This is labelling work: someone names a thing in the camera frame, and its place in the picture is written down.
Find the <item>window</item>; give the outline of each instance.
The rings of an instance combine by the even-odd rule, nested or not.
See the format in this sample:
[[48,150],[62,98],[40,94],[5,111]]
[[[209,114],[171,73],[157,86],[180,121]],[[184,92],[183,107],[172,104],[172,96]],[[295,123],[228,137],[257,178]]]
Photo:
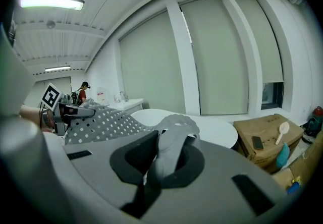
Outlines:
[[256,39],[262,69],[261,109],[282,106],[283,69],[277,40],[270,22],[257,0],[236,0]]
[[284,83],[264,83],[262,87],[261,109],[282,107]]

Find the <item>backpack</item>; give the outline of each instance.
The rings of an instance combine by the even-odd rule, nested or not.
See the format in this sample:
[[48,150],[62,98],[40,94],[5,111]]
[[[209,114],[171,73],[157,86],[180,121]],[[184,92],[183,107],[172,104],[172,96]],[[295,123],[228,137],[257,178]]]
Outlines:
[[78,91],[74,91],[71,93],[71,102],[73,105],[80,105],[82,104],[82,100],[79,99]]
[[303,125],[306,135],[316,137],[322,129],[323,124],[323,108],[318,106],[314,109],[310,119]]

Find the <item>wooden spoon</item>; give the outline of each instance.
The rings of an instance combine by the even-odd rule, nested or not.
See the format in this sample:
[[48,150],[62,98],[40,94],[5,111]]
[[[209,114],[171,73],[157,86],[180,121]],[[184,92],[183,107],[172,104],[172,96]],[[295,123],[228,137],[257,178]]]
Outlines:
[[284,123],[282,123],[280,126],[279,126],[279,132],[280,132],[280,135],[279,135],[279,137],[278,137],[278,139],[277,139],[277,141],[276,141],[276,145],[278,145],[278,143],[281,141],[281,139],[282,139],[282,136],[284,135],[284,134],[287,134],[288,133],[288,131],[289,131],[289,123],[288,122],[284,122]]

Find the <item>perforated gray fabric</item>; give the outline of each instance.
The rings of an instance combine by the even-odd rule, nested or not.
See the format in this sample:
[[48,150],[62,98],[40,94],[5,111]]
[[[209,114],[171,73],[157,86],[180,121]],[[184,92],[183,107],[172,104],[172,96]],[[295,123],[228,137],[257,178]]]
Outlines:
[[65,145],[111,140],[143,131],[158,130],[161,134],[172,125],[185,125],[191,130],[190,134],[200,138],[198,126],[187,116],[171,115],[156,126],[145,126],[124,111],[93,101],[87,101],[82,106],[95,109],[95,115],[73,119],[65,137]]

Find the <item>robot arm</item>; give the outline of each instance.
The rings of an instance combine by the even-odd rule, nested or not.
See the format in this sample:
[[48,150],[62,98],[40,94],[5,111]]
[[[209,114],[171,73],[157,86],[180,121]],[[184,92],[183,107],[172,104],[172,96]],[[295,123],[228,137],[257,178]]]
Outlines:
[[39,123],[45,123],[54,129],[57,135],[65,135],[73,118],[87,118],[95,114],[95,109],[73,105],[69,95],[62,94],[51,83],[48,85],[42,100],[43,109],[39,114]]

